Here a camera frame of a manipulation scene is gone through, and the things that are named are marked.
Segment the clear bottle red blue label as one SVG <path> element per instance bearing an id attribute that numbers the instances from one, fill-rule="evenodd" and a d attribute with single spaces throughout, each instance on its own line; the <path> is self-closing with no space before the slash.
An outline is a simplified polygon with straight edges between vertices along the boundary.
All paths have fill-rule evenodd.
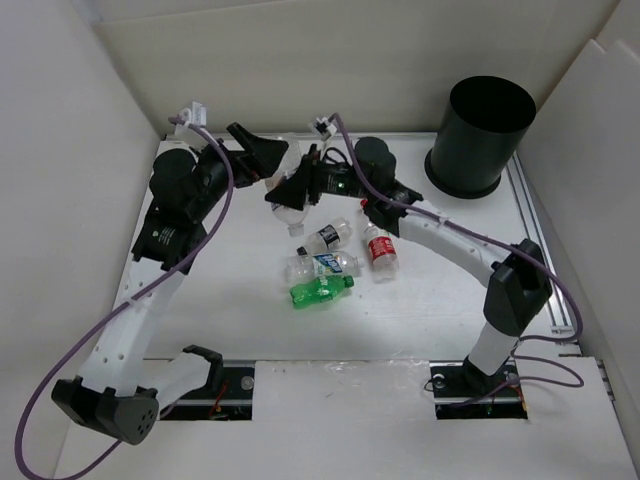
<path id="1" fill-rule="evenodd" d="M 282 136 L 278 137 L 278 140 L 285 140 L 288 144 L 288 149 L 279 169 L 270 179 L 265 181 L 267 191 L 271 191 L 291 177 L 298 168 L 302 157 L 299 142 L 296 139 Z M 271 210 L 276 219 L 287 225 L 291 237 L 300 237 L 304 234 L 304 220 L 309 211 L 308 206 L 304 210 L 295 210 L 281 204 L 272 203 Z"/>

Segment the clear bottle black label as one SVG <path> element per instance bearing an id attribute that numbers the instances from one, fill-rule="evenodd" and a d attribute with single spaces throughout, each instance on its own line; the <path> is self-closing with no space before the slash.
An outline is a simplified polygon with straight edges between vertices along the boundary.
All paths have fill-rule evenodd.
<path id="1" fill-rule="evenodd" d="M 296 249 L 298 256 L 316 255 L 336 250 L 350 239 L 353 228 L 344 217 L 338 217 L 309 235 L 303 245 Z"/>

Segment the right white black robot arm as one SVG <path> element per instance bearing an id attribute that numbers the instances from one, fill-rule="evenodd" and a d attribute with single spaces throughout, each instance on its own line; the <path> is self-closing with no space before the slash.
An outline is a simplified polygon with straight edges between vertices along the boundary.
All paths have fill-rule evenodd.
<path id="1" fill-rule="evenodd" d="M 447 226 L 440 214 L 426 215 L 422 196 L 395 178 L 396 158 L 387 144 L 363 137 L 354 147 L 357 162 L 335 161 L 329 151 L 311 147 L 298 165 L 267 182 L 268 202 L 303 211 L 321 195 L 358 198 L 363 241 L 372 268 L 392 275 L 398 259 L 392 239 L 421 245 L 453 262 L 485 287 L 481 334 L 460 368 L 462 395 L 480 397 L 513 385 L 502 368 L 531 320 L 550 298 L 552 289 L 540 247 L 523 240 L 499 246 Z"/>

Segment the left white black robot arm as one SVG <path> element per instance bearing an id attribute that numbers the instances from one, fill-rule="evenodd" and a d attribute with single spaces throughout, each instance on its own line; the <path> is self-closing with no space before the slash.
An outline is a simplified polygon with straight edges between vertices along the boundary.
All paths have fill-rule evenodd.
<path id="1" fill-rule="evenodd" d="M 196 150 L 185 144 L 156 156 L 149 181 L 151 202 L 131 251 L 123 307 L 107 322 L 72 380 L 56 382 L 52 399 L 76 424 L 137 445 L 163 409 L 185 394 L 216 394 L 224 382 L 223 357 L 190 345 L 158 374 L 147 377 L 143 360 L 171 297 L 212 237 L 203 222 L 234 189 L 273 176 L 289 145 L 227 128 L 236 150 L 222 144 Z"/>

